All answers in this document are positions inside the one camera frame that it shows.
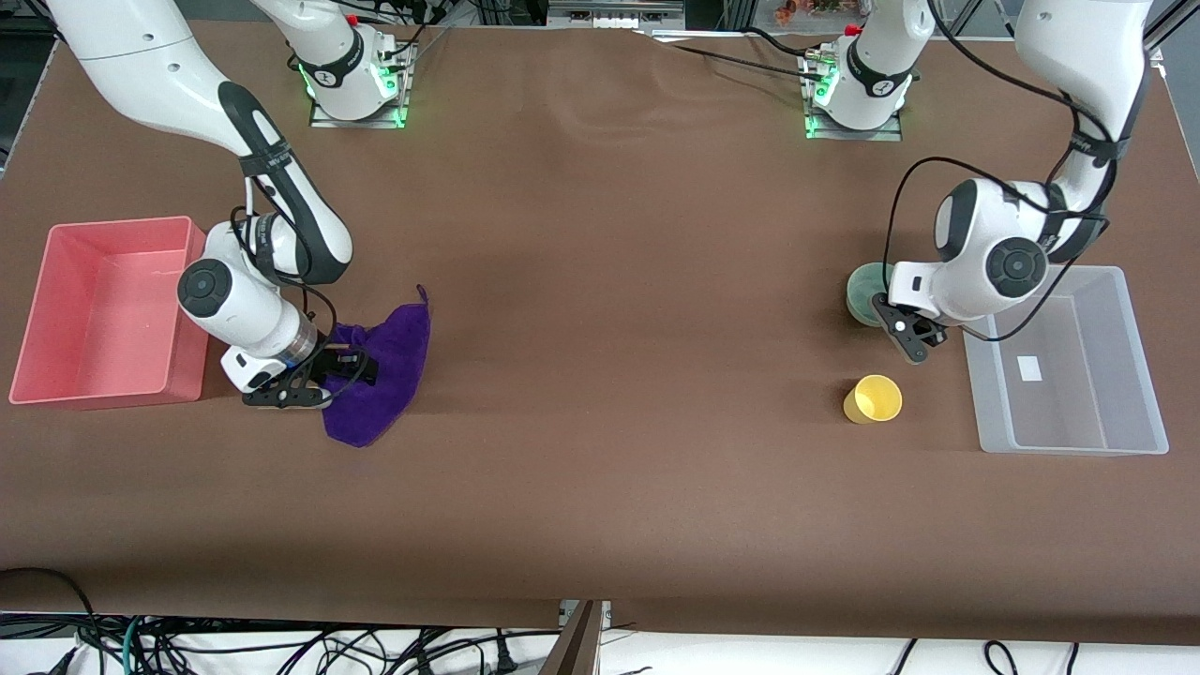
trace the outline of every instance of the pink container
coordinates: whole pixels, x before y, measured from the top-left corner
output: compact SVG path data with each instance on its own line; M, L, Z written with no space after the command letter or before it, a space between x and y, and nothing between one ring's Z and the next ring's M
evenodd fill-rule
M50 228L8 401L95 410L199 399L209 336L180 311L175 285L203 250L186 216Z

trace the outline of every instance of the metal mounting plate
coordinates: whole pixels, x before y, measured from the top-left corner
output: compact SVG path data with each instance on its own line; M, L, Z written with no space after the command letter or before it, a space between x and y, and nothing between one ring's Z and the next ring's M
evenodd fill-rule
M398 66L398 70L389 76L395 78L396 97L384 103L373 115L360 120L340 120L332 118L317 104L312 98L312 112L308 114L308 126L317 129L404 129L408 123L408 102L413 92L413 72L415 71L416 44L408 44L401 49L386 65Z
M800 72L815 72L812 64L804 56L797 56ZM835 123L829 113L815 104L818 82L800 79L800 92L804 98L804 135L809 138L830 138L834 141L900 141L900 115L892 113L883 126L869 131L846 129Z

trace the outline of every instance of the yellow cup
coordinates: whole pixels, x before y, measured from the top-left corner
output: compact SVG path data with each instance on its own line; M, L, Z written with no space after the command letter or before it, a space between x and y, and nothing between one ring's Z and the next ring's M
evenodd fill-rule
M887 422L900 414L904 396L900 387L882 375L868 375L846 394L841 408L854 424Z

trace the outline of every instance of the purple towel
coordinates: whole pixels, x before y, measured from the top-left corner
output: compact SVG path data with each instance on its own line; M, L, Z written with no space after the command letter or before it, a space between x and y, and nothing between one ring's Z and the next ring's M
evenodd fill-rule
M430 298L420 286L416 292L421 294L420 303L396 307L374 328L341 323L334 328L332 342L366 347L379 362L379 375L374 387L355 382L322 411L330 438L355 448L368 446L416 395L430 345ZM329 376L324 387L336 392L346 382L343 377Z

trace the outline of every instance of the translucent container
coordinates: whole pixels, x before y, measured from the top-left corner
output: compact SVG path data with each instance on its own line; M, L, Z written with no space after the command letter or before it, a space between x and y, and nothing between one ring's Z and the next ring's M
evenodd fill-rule
M1046 277L1054 280L1060 270L1051 267ZM970 325L986 335L1004 334L1040 297ZM1166 452L1129 288L1118 268L1074 265L1024 330L1003 342L965 334L962 340L984 450Z

